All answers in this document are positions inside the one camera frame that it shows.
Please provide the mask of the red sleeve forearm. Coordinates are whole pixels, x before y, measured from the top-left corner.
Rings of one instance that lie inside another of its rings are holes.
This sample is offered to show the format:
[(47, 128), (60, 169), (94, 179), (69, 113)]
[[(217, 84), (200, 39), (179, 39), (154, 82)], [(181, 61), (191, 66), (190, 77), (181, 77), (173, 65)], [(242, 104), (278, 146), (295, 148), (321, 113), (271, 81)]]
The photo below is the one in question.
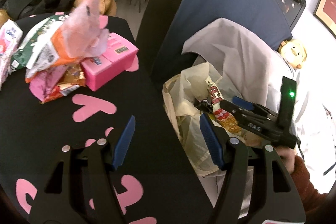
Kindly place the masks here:
[(327, 197), (327, 193), (319, 193), (314, 185), (310, 182), (309, 171), (299, 156), (295, 157), (294, 171), (291, 174), (291, 178), (298, 190), (303, 208), (306, 213), (306, 219), (308, 220), (321, 207)]

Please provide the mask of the right hand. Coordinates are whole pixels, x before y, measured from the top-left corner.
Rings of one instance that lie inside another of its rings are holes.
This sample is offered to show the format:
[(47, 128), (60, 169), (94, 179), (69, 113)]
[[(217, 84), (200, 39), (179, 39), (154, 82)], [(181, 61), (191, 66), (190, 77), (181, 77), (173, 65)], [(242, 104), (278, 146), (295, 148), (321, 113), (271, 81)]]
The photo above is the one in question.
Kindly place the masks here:
[(275, 148), (289, 174), (294, 172), (296, 152), (285, 146)]

